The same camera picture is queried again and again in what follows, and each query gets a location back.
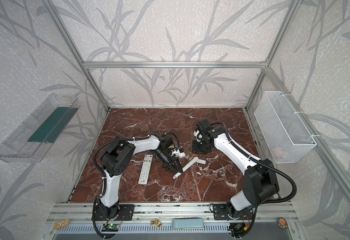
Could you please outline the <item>white remote control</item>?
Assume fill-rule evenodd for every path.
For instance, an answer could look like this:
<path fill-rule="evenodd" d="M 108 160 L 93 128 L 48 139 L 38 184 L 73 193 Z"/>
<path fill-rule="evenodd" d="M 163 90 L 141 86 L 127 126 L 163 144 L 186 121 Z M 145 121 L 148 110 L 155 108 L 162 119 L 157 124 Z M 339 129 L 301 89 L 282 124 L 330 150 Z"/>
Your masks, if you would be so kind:
<path fill-rule="evenodd" d="M 177 179 L 181 174 L 183 174 L 186 170 L 188 170 L 193 164 L 195 164 L 199 160 L 198 157 L 193 157 L 184 167 L 182 173 L 176 173 L 173 176 L 173 179 Z"/>
<path fill-rule="evenodd" d="M 153 155 L 145 155 L 138 181 L 139 185 L 146 185 L 148 183 L 152 161 Z"/>

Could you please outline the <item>white battery cover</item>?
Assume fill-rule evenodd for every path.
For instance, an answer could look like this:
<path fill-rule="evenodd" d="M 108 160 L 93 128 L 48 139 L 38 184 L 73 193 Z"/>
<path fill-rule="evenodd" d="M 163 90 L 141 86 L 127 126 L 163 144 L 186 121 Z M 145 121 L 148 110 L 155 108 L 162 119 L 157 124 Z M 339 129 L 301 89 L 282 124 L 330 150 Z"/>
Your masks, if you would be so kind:
<path fill-rule="evenodd" d="M 201 159 L 198 159 L 196 161 L 198 164 L 202 164 L 202 165 L 205 165 L 206 164 L 206 161 L 205 160 L 201 160 Z"/>

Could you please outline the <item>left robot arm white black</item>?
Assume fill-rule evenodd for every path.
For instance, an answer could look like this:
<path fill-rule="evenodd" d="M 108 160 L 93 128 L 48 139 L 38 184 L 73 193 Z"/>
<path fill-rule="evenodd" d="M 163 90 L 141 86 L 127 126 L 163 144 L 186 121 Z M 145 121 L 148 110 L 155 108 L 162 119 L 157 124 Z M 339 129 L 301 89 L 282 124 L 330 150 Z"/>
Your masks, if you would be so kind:
<path fill-rule="evenodd" d="M 100 203 L 107 209 L 119 203 L 119 186 L 133 155 L 151 151 L 163 163 L 163 168 L 172 173 L 182 173 L 179 159 L 169 152 L 173 139 L 169 135 L 149 135 L 138 138 L 115 139 L 100 146 L 93 158 L 94 165 L 102 172 L 104 181 Z"/>

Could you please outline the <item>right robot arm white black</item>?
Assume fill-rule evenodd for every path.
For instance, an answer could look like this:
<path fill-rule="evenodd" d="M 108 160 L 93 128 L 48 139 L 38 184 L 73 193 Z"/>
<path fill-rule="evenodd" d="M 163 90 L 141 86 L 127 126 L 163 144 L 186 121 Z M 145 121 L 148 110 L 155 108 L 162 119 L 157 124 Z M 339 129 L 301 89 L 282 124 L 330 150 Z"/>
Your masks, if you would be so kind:
<path fill-rule="evenodd" d="M 261 160 L 238 145 L 225 127 L 214 127 L 208 120 L 197 123 L 193 150 L 209 153 L 215 148 L 224 153 L 242 172 L 243 189 L 227 201 L 227 212 L 233 216 L 245 208 L 257 207 L 279 191 L 273 163 Z"/>

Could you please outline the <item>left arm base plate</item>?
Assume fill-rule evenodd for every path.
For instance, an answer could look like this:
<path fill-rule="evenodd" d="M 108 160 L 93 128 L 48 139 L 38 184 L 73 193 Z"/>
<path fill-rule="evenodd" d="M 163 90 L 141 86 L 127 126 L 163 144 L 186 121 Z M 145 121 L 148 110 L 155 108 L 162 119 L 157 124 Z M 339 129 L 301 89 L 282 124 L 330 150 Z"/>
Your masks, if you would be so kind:
<path fill-rule="evenodd" d="M 135 205 L 119 204 L 109 208 L 103 204 L 96 205 L 92 220 L 97 221 L 131 221 Z"/>

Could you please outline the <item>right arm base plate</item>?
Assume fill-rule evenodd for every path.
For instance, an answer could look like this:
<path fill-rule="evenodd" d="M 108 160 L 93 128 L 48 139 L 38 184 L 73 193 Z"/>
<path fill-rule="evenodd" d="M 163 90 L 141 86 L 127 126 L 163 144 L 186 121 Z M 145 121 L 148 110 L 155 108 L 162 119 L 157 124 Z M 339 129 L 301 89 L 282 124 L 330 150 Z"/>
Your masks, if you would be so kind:
<path fill-rule="evenodd" d="M 236 211 L 234 208 L 228 207 L 227 204 L 210 204 L 210 211 L 214 215 L 214 220 L 245 220 L 253 219 L 254 211 L 250 208 L 244 208 Z"/>

